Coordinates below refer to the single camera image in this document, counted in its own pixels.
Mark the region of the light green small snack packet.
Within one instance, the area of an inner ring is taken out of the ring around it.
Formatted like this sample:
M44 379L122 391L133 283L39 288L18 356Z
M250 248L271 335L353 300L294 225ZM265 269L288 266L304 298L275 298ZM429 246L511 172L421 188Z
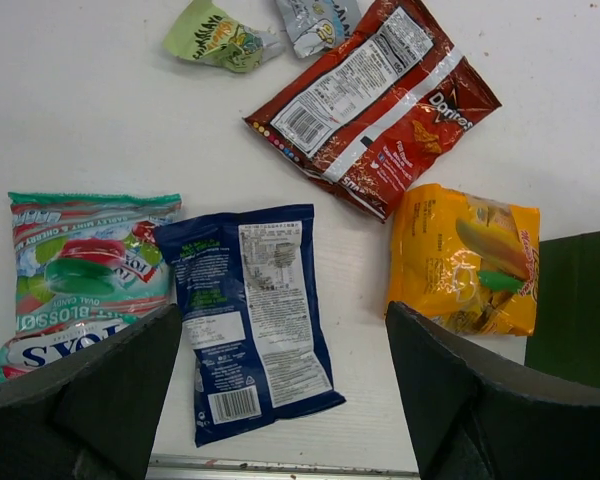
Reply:
M177 59L238 74L250 73L284 52L275 34L246 26L212 1L192 1L162 46Z

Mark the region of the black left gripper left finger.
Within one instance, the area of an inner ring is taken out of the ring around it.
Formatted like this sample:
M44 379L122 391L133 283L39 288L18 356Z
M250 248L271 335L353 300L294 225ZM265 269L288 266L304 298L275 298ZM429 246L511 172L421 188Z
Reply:
M0 384L0 479L144 478L181 329L168 305Z

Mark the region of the yellow mango candy bag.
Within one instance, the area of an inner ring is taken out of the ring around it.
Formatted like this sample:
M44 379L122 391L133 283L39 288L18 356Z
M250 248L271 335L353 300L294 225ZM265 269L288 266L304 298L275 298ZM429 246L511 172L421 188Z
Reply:
M540 273L538 209L426 184L394 216L387 299L459 335L530 336Z

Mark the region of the grey small snack packet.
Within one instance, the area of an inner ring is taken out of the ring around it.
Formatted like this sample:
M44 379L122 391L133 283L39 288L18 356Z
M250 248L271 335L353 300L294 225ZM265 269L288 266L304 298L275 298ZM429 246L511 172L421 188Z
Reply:
M276 0L294 52L300 59L338 47L362 18L356 0Z

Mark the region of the red Doritos chip bag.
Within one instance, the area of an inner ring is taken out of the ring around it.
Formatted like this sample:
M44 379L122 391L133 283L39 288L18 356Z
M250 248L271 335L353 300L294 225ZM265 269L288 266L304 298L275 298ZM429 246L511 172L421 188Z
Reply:
M421 1L375 1L352 37L244 121L309 181L386 221L501 103Z

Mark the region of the green paper bag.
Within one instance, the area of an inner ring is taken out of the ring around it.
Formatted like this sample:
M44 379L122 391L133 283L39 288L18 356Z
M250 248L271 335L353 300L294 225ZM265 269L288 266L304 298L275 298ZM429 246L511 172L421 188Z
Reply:
M600 231L540 243L536 325L525 365L600 388Z

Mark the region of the green Fox's candy bag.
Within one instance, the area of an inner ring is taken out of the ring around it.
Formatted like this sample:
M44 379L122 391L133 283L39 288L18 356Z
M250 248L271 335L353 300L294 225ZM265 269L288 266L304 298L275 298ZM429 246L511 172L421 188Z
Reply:
M0 384L115 335L167 305L171 273L155 239L178 194L9 195L16 327L0 348Z

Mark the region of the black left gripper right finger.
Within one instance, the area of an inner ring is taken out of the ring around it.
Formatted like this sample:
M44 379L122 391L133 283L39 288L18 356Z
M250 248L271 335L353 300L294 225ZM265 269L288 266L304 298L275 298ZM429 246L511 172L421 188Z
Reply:
M400 302L391 356L423 479L600 479L600 389L510 361Z

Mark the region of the dark blue snack bag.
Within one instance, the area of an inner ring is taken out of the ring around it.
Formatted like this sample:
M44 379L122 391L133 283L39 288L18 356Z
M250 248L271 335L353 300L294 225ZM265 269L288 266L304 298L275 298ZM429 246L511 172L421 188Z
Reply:
M314 217L294 204L155 231L195 355L197 446L344 403L320 323Z

